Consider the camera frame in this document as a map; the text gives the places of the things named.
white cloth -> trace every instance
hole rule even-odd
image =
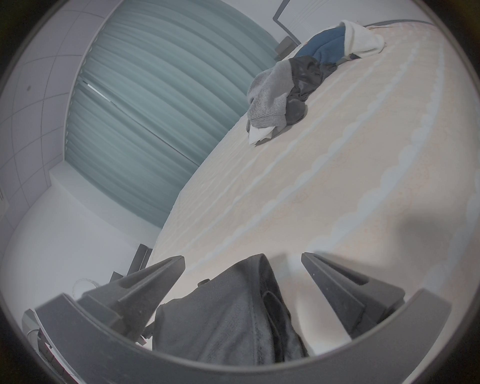
[[[383,36],[374,34],[370,29],[342,20],[339,26],[345,26],[345,56],[355,54],[364,58],[382,52],[385,47]]]
[[[271,139],[275,127],[255,128],[250,125],[250,132],[248,134],[248,144],[257,144],[263,139]]]

blue garment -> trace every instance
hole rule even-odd
[[[321,64],[336,63],[345,52],[345,26],[327,29],[312,37],[295,55],[313,56]]]

bed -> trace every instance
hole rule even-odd
[[[346,62],[301,122],[252,146],[246,116],[180,192],[149,264],[183,255],[164,301],[264,253],[311,354],[350,341],[300,262],[321,252],[361,273],[452,302],[437,349],[479,283],[480,103],[430,24],[374,31],[386,47]]]

green curtain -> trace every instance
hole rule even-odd
[[[178,193],[248,109],[277,42],[220,0],[125,0],[83,64],[65,159],[161,227]]]

blue fabric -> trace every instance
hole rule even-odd
[[[250,83],[275,65],[276,46],[220,0],[125,0],[80,70],[65,159],[162,227],[183,186],[247,111]]]
[[[345,52],[345,27],[327,29],[312,37],[295,55],[312,56],[321,64],[335,64]]]

